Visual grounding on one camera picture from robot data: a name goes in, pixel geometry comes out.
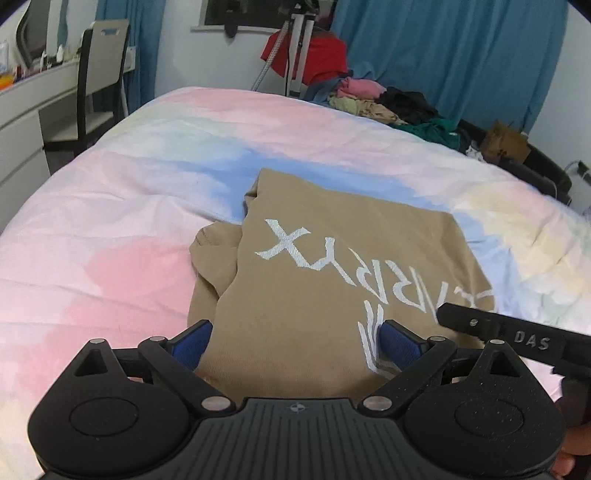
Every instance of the white chair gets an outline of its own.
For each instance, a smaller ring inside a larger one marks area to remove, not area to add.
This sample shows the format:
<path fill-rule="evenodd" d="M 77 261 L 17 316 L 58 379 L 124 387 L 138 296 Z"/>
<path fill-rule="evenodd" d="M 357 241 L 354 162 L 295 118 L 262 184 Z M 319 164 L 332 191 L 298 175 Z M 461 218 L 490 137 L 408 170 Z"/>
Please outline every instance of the white chair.
<path fill-rule="evenodd" d="M 62 119 L 43 132 L 46 151 L 82 153 L 120 120 L 121 84 L 129 34 L 127 20 L 95 21 L 82 37 L 76 116 Z M 106 112 L 87 112 L 86 98 L 112 88 Z"/>

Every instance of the white bottle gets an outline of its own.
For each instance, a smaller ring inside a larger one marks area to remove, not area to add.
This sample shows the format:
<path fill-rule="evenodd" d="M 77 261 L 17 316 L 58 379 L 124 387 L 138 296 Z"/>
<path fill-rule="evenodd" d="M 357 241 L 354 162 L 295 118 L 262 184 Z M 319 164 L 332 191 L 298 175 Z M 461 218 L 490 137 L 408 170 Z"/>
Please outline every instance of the white bottle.
<path fill-rule="evenodd" d="M 8 42 L 0 43 L 0 75 L 8 73 Z"/>
<path fill-rule="evenodd" d="M 57 47 L 56 62 L 62 63 L 64 61 L 64 45 Z"/>

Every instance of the chair seat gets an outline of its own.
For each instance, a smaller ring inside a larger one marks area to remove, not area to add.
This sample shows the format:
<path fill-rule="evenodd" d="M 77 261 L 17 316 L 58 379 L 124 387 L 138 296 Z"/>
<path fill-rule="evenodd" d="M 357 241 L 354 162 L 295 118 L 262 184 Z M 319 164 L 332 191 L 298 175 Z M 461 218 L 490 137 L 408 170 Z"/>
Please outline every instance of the chair seat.
<path fill-rule="evenodd" d="M 92 133 L 113 118 L 113 112 L 95 112 L 86 114 L 86 134 Z M 78 140 L 76 117 L 66 118 L 52 125 L 43 132 L 46 144 L 51 142 L 69 142 Z"/>

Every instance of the pink patch on bedding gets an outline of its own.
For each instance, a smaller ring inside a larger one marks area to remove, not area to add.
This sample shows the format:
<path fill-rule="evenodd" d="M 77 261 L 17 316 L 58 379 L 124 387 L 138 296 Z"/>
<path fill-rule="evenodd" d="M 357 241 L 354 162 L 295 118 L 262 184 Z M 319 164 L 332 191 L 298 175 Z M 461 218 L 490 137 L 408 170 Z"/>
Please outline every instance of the pink patch on bedding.
<path fill-rule="evenodd" d="M 130 348 L 187 326 L 195 276 L 187 245 L 155 238 L 96 254 L 85 267 L 100 295 L 79 296 L 41 344 L 19 347 L 18 390 L 37 402 L 91 338 Z"/>

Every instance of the pastel bedding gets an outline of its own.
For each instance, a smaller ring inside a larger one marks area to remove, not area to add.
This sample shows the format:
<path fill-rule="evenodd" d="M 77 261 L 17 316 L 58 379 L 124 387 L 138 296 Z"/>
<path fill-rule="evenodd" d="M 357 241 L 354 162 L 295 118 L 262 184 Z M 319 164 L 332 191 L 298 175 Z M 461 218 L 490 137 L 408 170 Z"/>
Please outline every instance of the pastel bedding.
<path fill-rule="evenodd" d="M 41 473 L 28 416 L 87 340 L 132 347 L 186 327 L 189 245 L 214 220 L 242 221 L 263 167 L 450 212 L 498 312 L 591 333 L 591 227 L 553 199 L 368 119 L 280 96 L 177 90 L 57 172 L 0 236 L 0 478 Z M 549 369 L 532 368 L 558 395 Z"/>

